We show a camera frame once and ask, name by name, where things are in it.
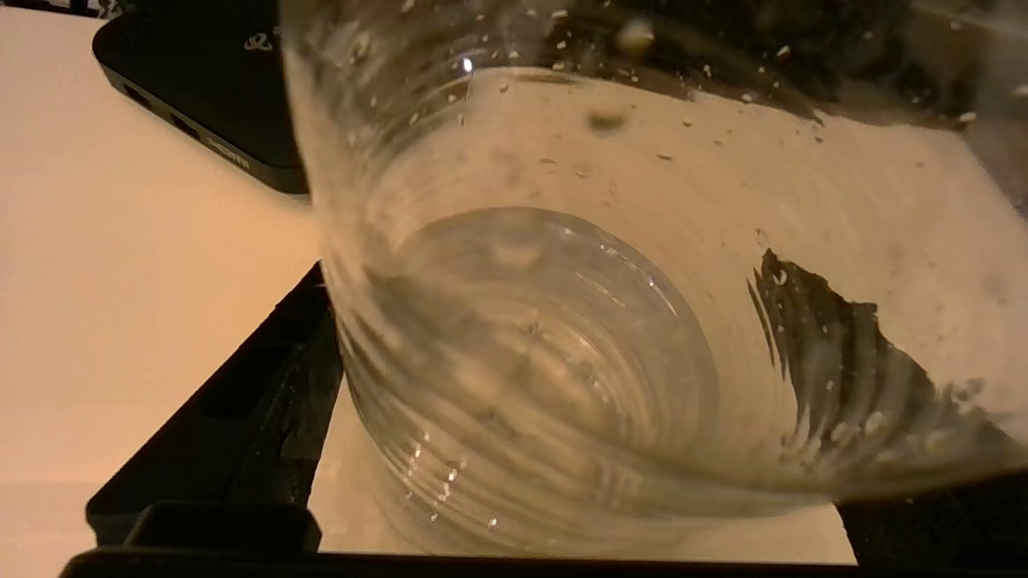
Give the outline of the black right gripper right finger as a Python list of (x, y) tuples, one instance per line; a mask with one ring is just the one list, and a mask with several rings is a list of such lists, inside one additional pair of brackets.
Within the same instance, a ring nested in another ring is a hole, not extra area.
[(860, 566), (1024, 567), (1027, 474), (913, 497), (838, 503)]

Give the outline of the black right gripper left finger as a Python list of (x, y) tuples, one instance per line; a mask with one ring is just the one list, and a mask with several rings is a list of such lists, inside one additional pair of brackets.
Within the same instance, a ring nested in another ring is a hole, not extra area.
[(100, 546), (160, 502), (308, 505), (344, 377), (320, 266), (89, 499)]

